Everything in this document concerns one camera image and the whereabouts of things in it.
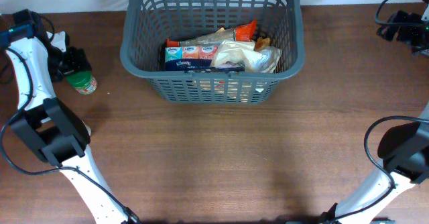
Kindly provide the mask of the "green lid jar with label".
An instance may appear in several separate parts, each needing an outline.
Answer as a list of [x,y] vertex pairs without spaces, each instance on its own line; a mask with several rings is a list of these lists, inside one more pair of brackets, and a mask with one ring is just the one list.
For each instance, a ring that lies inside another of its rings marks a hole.
[[66,77],[67,82],[80,94],[89,95],[97,89],[97,81],[90,71],[77,72]]

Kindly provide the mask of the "tissue multipack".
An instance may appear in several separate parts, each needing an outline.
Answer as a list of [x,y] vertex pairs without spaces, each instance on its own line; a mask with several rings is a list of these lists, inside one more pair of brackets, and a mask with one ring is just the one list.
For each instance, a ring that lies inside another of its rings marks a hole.
[[218,46],[183,46],[166,48],[165,70],[206,70],[217,53]]

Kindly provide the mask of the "grey plastic shopping basket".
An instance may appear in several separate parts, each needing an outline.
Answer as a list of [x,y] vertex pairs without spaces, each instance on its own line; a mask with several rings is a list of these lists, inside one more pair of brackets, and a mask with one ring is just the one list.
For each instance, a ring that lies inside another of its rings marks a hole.
[[120,58],[171,102],[258,104],[304,65],[300,0],[129,0]]

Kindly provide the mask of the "spaghetti pack orange ends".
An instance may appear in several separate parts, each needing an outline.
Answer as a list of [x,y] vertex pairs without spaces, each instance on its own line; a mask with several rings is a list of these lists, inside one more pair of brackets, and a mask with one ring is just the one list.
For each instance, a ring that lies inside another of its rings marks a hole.
[[214,45],[224,40],[233,40],[239,42],[250,42],[257,27],[257,21],[253,20],[251,23],[240,25],[235,28],[227,30],[218,30],[215,33],[199,36],[197,38],[185,41],[172,41],[167,39],[166,46],[171,47],[184,47],[184,46],[201,46],[201,45]]

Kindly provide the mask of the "beige plastic bag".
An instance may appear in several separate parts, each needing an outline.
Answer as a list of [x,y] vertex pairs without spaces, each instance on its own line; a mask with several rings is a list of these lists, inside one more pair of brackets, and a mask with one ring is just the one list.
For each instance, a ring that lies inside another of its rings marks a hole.
[[282,51],[273,46],[255,50],[255,42],[225,40],[217,48],[210,66],[215,68],[243,67],[245,72],[273,73]]

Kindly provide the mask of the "beige snack bag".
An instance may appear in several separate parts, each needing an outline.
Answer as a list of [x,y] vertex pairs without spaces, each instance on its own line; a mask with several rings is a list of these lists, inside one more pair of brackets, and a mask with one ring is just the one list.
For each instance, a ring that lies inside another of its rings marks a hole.
[[[258,38],[255,41],[255,50],[271,46],[270,38]],[[258,103],[264,100],[266,87],[270,85],[266,80],[232,79],[232,74],[259,72],[245,72],[243,67],[236,68],[215,68],[210,67],[207,73],[225,73],[226,77],[217,77],[212,80],[200,81],[200,88],[203,91],[205,101],[208,101],[208,94],[214,95],[214,101],[227,103]]]

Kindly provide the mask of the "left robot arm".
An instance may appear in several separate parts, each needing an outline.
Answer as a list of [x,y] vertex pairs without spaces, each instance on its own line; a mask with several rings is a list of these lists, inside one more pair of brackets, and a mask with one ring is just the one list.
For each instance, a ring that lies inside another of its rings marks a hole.
[[75,89],[93,92],[97,82],[84,50],[70,45],[66,32],[47,31],[47,18],[24,9],[1,31],[1,50],[13,65],[19,91],[17,111],[5,124],[49,170],[29,171],[1,155],[29,176],[62,173],[76,189],[97,223],[139,223],[139,217],[113,194],[90,148],[90,127],[55,94],[53,84],[76,81]]

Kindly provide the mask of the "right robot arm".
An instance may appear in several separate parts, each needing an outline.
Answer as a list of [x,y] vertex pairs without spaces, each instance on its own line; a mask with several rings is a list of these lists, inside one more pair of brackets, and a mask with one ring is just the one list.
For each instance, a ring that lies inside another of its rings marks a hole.
[[[415,54],[428,53],[428,12],[419,15],[398,11],[386,22],[378,21],[377,35],[384,40],[408,44]],[[428,109],[419,117],[394,115],[374,122],[364,142],[379,124],[402,120],[386,131],[374,158],[369,147],[365,153],[374,165],[358,189],[322,214],[323,223],[371,223],[392,200],[428,179]]]

